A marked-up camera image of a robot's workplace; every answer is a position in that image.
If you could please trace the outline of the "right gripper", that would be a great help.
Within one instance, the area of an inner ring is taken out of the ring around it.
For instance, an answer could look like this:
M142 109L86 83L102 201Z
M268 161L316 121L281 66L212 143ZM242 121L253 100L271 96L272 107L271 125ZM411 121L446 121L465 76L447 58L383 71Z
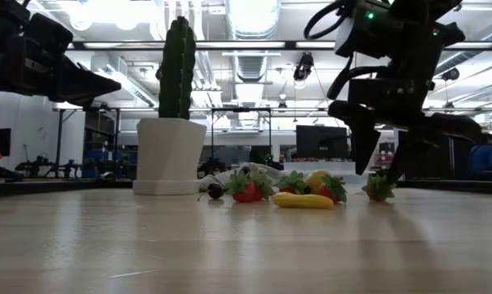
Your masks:
M362 175L372 158L380 132L375 124L386 124L398 132L398 145L387 180L396 183L418 156L444 137L470 142L481 138L481 126L464 115L423 112L425 93L392 79L363 78L348 82L348 98L333 101L328 114L344 121L351 130L355 172Z

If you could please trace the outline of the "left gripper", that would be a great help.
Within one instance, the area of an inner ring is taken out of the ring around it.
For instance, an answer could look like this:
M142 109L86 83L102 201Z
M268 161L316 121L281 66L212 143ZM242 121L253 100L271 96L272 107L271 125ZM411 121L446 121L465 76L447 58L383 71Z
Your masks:
M38 13L28 22L0 17L0 91L90 107L96 97L121 90L121 83L64 55L72 40L65 27Z

